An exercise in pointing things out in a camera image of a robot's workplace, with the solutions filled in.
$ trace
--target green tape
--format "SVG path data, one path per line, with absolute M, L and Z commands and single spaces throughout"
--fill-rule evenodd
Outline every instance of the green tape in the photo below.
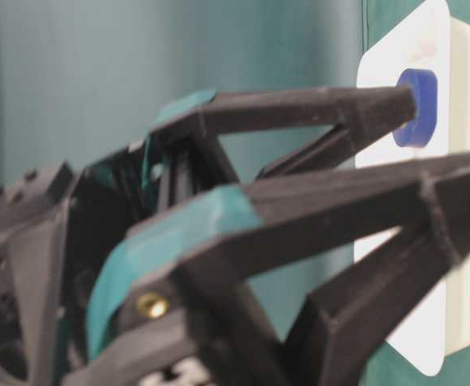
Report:
M 261 223 L 239 187 L 220 187 L 117 245 L 104 264 L 88 307 L 89 358 L 95 359 L 111 341 L 111 317 L 136 280 L 204 241 Z
M 149 127 L 149 129 L 157 125 L 161 125 L 167 121 L 171 121 L 176 117 L 179 117 L 184 113 L 199 107 L 200 105 L 211 102 L 214 100 L 216 95 L 216 89 L 208 88 L 205 90 L 192 92 L 190 95 L 184 96 L 177 101 L 169 103 L 160 109 L 156 120 Z M 151 165 L 150 162 L 150 144 L 151 137 L 149 135 L 145 140 L 144 160 L 141 164 L 141 189 L 144 196 L 144 205 L 149 210 L 149 213 L 152 213 L 156 208 L 157 189 L 151 180 L 151 168 L 153 165 Z

